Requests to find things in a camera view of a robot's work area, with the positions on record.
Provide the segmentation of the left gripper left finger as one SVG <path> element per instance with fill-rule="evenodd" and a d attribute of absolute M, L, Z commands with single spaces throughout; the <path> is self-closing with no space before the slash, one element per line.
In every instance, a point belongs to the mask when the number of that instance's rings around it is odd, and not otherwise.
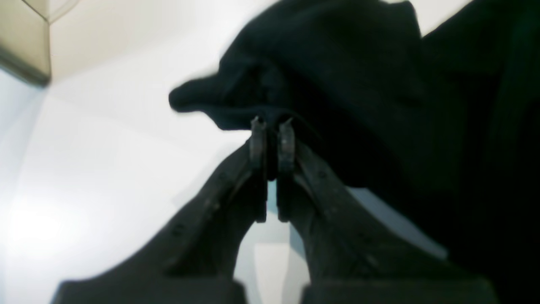
<path fill-rule="evenodd" d="M 91 279 L 63 282 L 54 304 L 245 304 L 233 278 L 240 244 L 266 221 L 267 128 L 228 156 L 139 251 Z"/>

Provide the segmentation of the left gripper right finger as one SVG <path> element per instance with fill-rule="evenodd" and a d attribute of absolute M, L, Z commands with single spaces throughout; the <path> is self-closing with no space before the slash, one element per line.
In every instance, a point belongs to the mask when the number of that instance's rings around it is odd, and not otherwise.
<path fill-rule="evenodd" d="M 315 152 L 278 128 L 278 215 L 302 238 L 303 304 L 497 304 L 492 285 L 391 232 Z"/>

